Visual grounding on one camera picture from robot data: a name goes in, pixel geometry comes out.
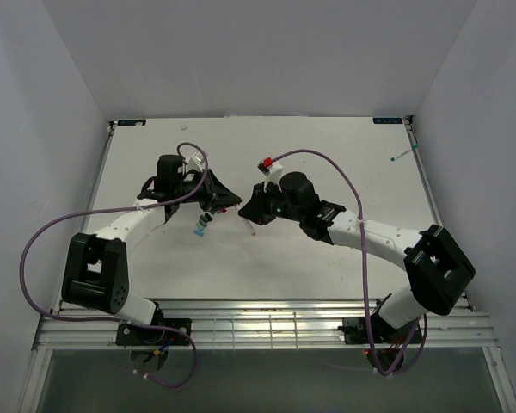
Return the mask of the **teal cap marker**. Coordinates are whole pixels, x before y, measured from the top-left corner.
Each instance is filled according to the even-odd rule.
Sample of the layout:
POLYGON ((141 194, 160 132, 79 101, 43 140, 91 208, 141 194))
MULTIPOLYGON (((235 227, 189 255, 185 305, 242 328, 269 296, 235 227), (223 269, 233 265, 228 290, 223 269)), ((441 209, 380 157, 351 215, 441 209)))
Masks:
POLYGON ((406 150, 406 151, 402 152, 402 153, 401 153, 401 154, 399 154, 399 155, 396 155, 396 156, 394 156, 394 157, 391 157, 391 158, 390 158, 390 161, 391 161, 391 162, 395 162, 395 161, 397 161, 397 160, 401 159, 402 157, 404 157, 404 156, 406 156, 406 155, 408 155, 408 154, 410 154, 410 153, 414 152, 414 151, 417 149, 417 147, 418 147, 418 145, 417 145, 417 144, 413 144, 413 145, 411 145, 411 146, 410 146, 410 148, 409 148, 408 150, 406 150))

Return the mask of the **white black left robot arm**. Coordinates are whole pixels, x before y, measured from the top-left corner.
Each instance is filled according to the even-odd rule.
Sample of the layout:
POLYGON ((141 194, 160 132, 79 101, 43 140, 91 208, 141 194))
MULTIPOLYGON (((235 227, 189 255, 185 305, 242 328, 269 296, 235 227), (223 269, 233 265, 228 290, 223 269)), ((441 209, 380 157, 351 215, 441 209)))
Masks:
POLYGON ((98 231, 71 239, 62 300, 136 324, 135 332, 144 342, 159 342, 165 323, 158 315, 158 304, 130 290, 129 253, 165 225, 181 204, 196 203, 209 218, 241 202, 205 169, 200 156, 160 156, 155 175, 143 184, 132 211, 98 231))

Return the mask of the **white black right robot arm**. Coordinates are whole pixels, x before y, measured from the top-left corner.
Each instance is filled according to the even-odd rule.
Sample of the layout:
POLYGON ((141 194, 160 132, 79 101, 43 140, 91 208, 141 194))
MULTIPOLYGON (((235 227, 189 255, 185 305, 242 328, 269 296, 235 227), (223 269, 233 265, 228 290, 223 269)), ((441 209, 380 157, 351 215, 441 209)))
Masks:
POLYGON ((348 327, 356 342, 366 341, 368 329, 376 342, 390 342, 426 313, 450 314, 476 274, 446 228, 430 225, 418 231, 363 221, 344 206, 321 199, 301 172, 282 176, 279 183, 255 184, 238 214, 256 225, 294 221, 315 241, 357 249, 405 271, 407 287, 379 301, 369 322, 358 318, 348 327))

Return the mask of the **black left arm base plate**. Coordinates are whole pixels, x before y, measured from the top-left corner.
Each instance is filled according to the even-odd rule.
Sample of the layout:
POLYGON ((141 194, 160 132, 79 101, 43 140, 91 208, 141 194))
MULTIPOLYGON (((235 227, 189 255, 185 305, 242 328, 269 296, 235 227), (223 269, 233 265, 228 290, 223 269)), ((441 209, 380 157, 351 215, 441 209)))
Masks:
MULTIPOLYGON (((191 335, 191 318, 165 318, 163 324, 171 329, 184 331, 188 336, 191 335)), ((115 344, 122 347, 161 347, 164 344, 187 346, 189 341, 184 336, 170 330, 150 330, 123 323, 117 330, 115 344)))

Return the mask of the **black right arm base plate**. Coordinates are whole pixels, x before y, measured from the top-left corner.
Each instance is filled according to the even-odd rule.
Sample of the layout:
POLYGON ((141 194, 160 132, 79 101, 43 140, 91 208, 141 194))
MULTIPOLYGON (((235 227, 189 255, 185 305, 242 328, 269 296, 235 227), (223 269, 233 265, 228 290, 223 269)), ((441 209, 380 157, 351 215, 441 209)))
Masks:
MULTIPOLYGON (((372 338, 375 343, 403 344, 407 336, 411 336, 410 344, 419 344, 422 340, 420 326, 408 322, 399 329, 394 329, 378 317, 371 317, 372 338)), ((345 344, 367 344, 365 317, 344 317, 337 327, 343 334, 345 344)))

